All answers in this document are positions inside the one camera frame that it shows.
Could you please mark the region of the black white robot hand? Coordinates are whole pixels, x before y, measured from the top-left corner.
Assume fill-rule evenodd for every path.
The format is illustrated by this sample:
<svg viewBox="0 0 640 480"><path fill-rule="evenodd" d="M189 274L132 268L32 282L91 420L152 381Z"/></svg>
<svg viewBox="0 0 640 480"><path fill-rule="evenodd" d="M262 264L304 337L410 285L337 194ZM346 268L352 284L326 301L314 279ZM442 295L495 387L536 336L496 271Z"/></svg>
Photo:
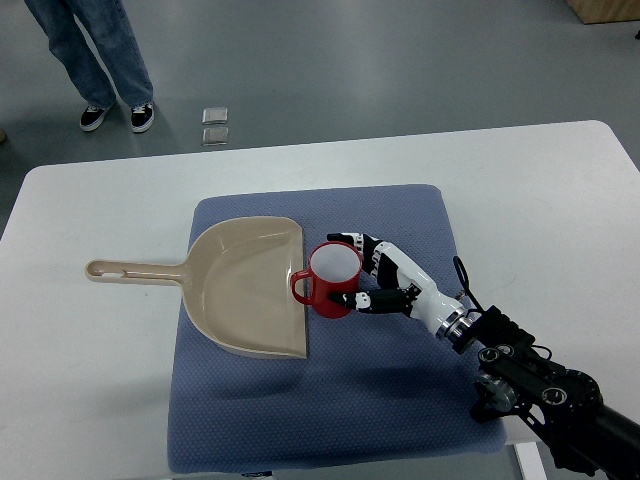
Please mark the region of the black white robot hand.
<svg viewBox="0 0 640 480"><path fill-rule="evenodd" d="M463 304L441 293L436 282L393 243L364 233L333 233L327 239L355 247L363 271L379 286L356 293L332 292L331 302L365 314L402 313L422 322L437 338L449 340L458 354L475 341L468 333L473 321Z"/></svg>

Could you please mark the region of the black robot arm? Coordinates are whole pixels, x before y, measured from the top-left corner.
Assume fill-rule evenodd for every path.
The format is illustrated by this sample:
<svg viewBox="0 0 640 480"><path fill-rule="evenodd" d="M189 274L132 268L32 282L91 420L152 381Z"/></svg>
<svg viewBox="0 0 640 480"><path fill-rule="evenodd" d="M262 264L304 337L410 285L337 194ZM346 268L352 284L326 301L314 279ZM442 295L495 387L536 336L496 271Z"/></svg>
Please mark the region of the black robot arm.
<svg viewBox="0 0 640 480"><path fill-rule="evenodd" d="M481 346L475 421L516 416L547 445L557 468L638 478L639 425L605 405L591 376L554 362L495 306L475 302L464 318L469 324L454 335L453 348Z"/></svg>

